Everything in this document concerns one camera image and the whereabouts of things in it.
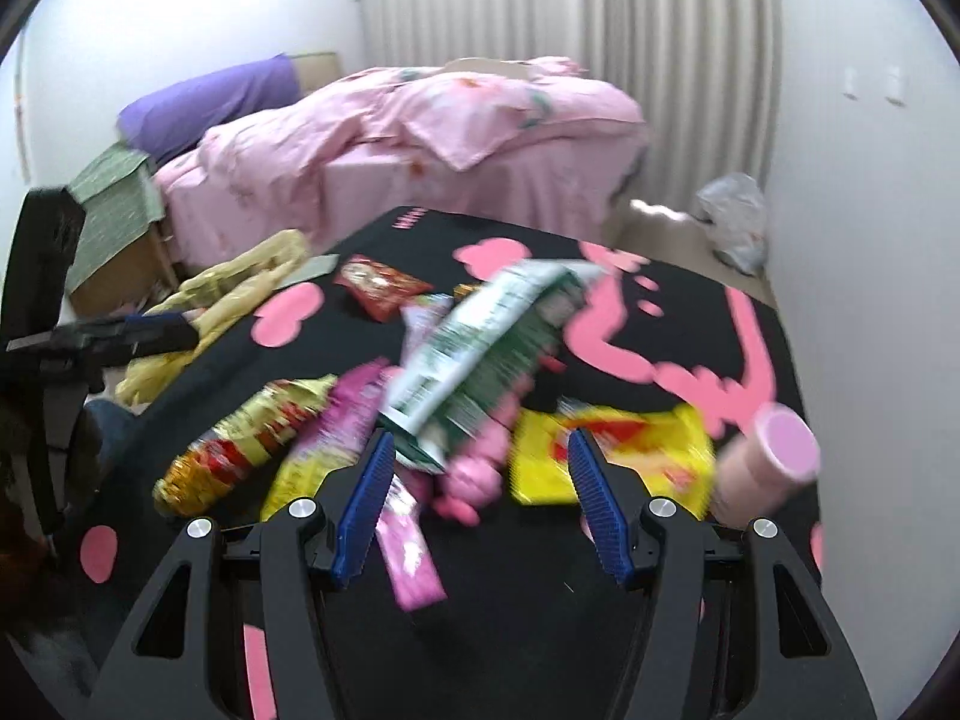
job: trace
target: silver screw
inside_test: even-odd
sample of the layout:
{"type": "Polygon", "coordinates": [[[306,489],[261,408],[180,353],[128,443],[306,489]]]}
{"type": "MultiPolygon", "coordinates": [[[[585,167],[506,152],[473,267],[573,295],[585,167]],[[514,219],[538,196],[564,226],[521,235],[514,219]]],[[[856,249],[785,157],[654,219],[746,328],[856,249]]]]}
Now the silver screw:
{"type": "Polygon", "coordinates": [[[774,538],[779,533],[776,523],[769,519],[758,519],[754,523],[754,530],[757,532],[757,536],[761,538],[774,538]]]}
{"type": "Polygon", "coordinates": [[[313,502],[313,498],[298,498],[290,504],[290,517],[304,519],[304,517],[310,517],[310,514],[316,510],[317,504],[313,502]]]}
{"type": "Polygon", "coordinates": [[[677,504],[668,498],[654,498],[650,501],[650,511],[657,517],[673,517],[677,513],[677,504]]]}
{"type": "Polygon", "coordinates": [[[190,536],[190,538],[203,538],[212,530],[213,523],[206,519],[206,517],[201,517],[186,526],[186,535],[190,536]]]}

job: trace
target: beige curtain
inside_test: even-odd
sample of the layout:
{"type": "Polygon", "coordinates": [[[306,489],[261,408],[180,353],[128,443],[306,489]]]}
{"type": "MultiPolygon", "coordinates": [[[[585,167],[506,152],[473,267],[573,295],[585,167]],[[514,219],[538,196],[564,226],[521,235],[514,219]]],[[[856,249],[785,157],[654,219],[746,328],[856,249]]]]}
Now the beige curtain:
{"type": "Polygon", "coordinates": [[[688,210],[734,170],[766,178],[779,0],[363,0],[376,65],[567,55],[636,98],[653,143],[630,191],[688,210]]]}

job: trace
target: green and white snack bag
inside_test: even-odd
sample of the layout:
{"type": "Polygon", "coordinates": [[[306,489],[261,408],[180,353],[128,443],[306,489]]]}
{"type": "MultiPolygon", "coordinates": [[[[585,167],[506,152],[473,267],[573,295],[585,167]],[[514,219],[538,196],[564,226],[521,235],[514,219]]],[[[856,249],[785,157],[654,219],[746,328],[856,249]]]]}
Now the green and white snack bag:
{"type": "Polygon", "coordinates": [[[388,386],[380,423],[397,459],[443,473],[502,396],[556,350],[604,272],[584,260],[522,260],[457,306],[388,386]]]}

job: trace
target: red snack package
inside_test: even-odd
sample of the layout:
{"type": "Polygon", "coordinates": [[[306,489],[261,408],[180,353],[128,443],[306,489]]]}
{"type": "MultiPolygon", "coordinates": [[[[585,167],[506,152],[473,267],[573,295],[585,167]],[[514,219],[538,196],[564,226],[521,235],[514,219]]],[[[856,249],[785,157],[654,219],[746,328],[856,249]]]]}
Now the red snack package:
{"type": "Polygon", "coordinates": [[[333,283],[345,286],[378,322],[387,322],[405,300],[433,289],[425,281],[361,254],[354,254],[344,263],[333,283]]]}

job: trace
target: pink blanket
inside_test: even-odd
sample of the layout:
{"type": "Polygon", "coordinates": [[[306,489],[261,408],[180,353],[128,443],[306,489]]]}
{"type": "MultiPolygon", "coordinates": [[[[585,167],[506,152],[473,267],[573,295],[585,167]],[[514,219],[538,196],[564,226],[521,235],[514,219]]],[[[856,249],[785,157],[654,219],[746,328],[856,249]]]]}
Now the pink blanket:
{"type": "Polygon", "coordinates": [[[601,81],[378,69],[213,127],[155,181],[189,269],[290,227],[323,251],[400,205],[596,241],[646,143],[640,108],[601,81]]]}

